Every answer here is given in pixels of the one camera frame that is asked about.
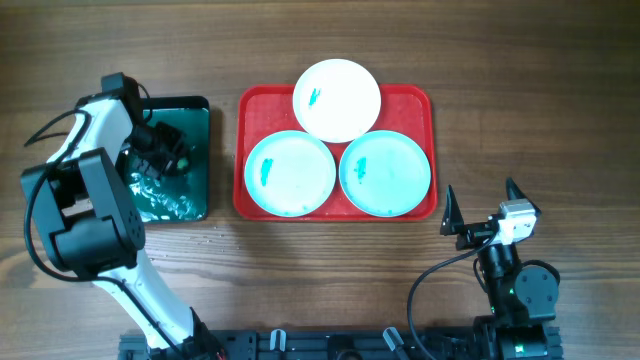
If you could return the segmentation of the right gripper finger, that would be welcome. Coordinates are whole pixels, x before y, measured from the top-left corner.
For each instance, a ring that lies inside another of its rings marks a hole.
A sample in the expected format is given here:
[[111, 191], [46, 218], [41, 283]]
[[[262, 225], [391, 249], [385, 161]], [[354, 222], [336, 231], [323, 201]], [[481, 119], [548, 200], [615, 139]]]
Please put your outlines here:
[[535, 211], [535, 215], [536, 216], [541, 215], [542, 213], [541, 209], [524, 194], [524, 192], [518, 187], [516, 182], [511, 177], [508, 177], [506, 179], [505, 186], [506, 186], [507, 198], [509, 200], [527, 200], [533, 207]]
[[464, 219], [461, 214], [453, 187], [449, 185], [446, 191], [446, 204], [440, 227], [440, 234], [452, 236], [463, 231]]

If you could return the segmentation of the light blue plate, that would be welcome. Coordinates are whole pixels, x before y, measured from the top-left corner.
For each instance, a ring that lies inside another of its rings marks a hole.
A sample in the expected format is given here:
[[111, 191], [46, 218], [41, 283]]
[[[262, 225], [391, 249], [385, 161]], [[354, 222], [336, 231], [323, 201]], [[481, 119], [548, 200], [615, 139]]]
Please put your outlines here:
[[432, 184], [426, 153], [408, 136], [390, 130], [368, 132], [351, 142], [340, 158], [338, 178], [357, 209], [383, 218], [418, 207]]
[[286, 130], [257, 143], [247, 157], [243, 178], [262, 210], [278, 217], [301, 217], [327, 201], [335, 186], [336, 165], [322, 141]]

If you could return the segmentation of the white plate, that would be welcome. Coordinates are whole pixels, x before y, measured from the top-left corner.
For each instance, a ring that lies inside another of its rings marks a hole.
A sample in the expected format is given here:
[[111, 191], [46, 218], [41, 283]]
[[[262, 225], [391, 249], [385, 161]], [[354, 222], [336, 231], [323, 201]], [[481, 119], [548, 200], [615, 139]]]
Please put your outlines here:
[[312, 65], [299, 77], [292, 95], [299, 125], [328, 143], [346, 143], [364, 135], [377, 121], [381, 105], [381, 90], [373, 75], [347, 59]]

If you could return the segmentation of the green sponge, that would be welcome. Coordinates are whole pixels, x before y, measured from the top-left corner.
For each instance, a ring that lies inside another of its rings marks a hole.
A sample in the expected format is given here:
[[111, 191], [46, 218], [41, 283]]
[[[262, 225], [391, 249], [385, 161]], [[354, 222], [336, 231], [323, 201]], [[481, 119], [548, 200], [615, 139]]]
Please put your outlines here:
[[183, 157], [183, 158], [181, 158], [181, 159], [179, 159], [179, 160], [178, 160], [177, 165], [176, 165], [176, 168], [177, 168], [178, 170], [183, 170], [183, 169], [188, 168], [189, 166], [190, 166], [190, 161], [189, 161], [189, 159], [188, 159], [188, 158], [186, 158], [186, 157]]

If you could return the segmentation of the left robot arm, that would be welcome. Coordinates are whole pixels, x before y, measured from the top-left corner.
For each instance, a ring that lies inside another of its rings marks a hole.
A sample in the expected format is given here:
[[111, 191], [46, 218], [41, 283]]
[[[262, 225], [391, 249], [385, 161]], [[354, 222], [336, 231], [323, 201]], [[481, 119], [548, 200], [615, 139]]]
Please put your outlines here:
[[25, 170], [26, 250], [45, 274], [93, 283], [142, 330], [146, 359], [223, 359], [223, 344], [161, 278], [144, 250], [143, 220], [123, 180], [122, 154], [154, 178], [182, 175], [190, 155], [186, 113], [209, 111], [202, 96], [152, 98], [122, 72], [66, 111], [75, 124], [45, 163]]

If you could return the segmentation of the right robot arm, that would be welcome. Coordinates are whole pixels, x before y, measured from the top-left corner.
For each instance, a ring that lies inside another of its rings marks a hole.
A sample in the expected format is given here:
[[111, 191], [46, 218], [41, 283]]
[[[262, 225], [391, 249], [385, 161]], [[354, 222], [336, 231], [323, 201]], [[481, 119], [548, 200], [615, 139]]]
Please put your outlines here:
[[454, 190], [446, 192], [440, 233], [456, 236], [458, 251], [474, 252], [474, 274], [491, 307], [474, 320], [468, 348], [477, 359], [562, 359], [559, 329], [551, 325], [559, 271], [541, 260], [521, 260], [516, 248], [534, 235], [541, 210], [511, 178], [506, 194], [486, 221], [467, 223]]

